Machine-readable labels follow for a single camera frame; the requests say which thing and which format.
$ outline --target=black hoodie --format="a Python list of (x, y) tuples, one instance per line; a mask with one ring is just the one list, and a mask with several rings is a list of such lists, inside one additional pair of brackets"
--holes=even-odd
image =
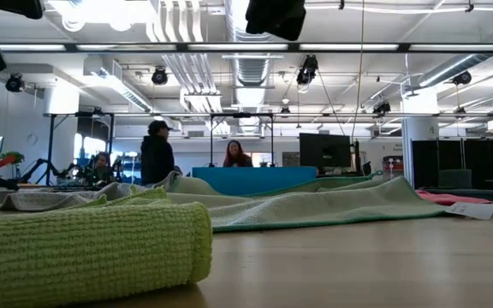
[(142, 183), (155, 184), (175, 169), (175, 157), (169, 142), (161, 136), (145, 136), (142, 142)]

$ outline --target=green plant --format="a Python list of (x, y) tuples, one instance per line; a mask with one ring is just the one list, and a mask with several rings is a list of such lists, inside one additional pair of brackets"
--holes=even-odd
[(0, 159), (4, 159), (11, 155), (15, 157), (15, 161), (11, 163), (13, 166), (19, 165), (24, 162), (24, 155), (22, 155), (20, 152), (17, 151), (8, 151), (6, 153), (1, 153)]

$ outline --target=man in black hoodie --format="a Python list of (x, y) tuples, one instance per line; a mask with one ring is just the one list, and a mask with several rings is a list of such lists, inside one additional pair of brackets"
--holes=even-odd
[(153, 121), (142, 142), (142, 183), (155, 184), (175, 169), (175, 157), (167, 139), (170, 128), (165, 121)]

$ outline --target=green rolled towel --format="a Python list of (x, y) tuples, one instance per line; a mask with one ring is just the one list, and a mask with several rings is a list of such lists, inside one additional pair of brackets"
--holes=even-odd
[(66, 210), (0, 216), (0, 307), (114, 299), (206, 278), (211, 221), (161, 189)]

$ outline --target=pink mat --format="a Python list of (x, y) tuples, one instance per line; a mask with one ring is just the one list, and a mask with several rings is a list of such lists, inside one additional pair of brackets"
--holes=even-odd
[(440, 205), (452, 205), (456, 202), (467, 202), (467, 203), (474, 203), (474, 204), (490, 204), (493, 203), (493, 201), (489, 201), (486, 199), (481, 199), (481, 198), (471, 198), (471, 197), (460, 197), (460, 196), (454, 196), (452, 194), (447, 194), (447, 193), (430, 193), (422, 190), (417, 190), (416, 193), (422, 198), (427, 201), (434, 202), (436, 204)]

